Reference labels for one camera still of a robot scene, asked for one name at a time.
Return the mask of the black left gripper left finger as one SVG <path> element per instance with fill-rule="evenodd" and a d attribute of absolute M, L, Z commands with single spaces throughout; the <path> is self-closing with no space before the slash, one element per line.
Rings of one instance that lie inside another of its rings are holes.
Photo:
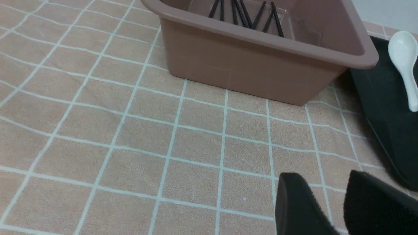
<path fill-rule="evenodd" d="M 305 179 L 281 173 L 275 207 L 278 235 L 338 235 Z"/>

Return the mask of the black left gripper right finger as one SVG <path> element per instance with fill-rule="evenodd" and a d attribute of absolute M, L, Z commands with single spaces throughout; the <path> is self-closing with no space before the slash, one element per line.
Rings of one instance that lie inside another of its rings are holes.
<path fill-rule="evenodd" d="M 418 202 L 367 172 L 352 170 L 344 221 L 351 235 L 416 235 Z"/>

